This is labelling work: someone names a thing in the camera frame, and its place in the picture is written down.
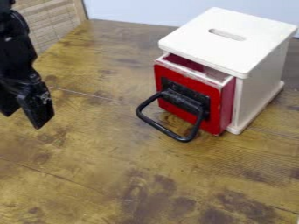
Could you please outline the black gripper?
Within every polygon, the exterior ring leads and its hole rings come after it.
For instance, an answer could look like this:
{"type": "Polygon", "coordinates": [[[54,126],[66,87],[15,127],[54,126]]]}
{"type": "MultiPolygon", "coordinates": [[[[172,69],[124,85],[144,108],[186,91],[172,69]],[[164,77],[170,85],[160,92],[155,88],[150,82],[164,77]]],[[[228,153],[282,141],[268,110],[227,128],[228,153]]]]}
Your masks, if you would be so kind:
{"type": "Polygon", "coordinates": [[[40,129],[55,112],[50,89],[34,69],[38,54],[30,32],[16,10],[0,12],[0,112],[11,116],[21,106],[32,126],[40,129]]]}

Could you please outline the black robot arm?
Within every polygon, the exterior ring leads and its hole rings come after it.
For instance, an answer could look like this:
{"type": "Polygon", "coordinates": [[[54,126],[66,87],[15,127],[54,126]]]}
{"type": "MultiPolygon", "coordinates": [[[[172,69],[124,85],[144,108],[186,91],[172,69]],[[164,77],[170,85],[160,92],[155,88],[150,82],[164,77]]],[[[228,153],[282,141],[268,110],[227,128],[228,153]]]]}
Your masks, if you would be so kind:
{"type": "Polygon", "coordinates": [[[13,4],[15,0],[0,0],[0,113],[11,116],[21,109],[40,129],[55,115],[52,98],[34,69],[38,54],[30,26],[13,4]]]}

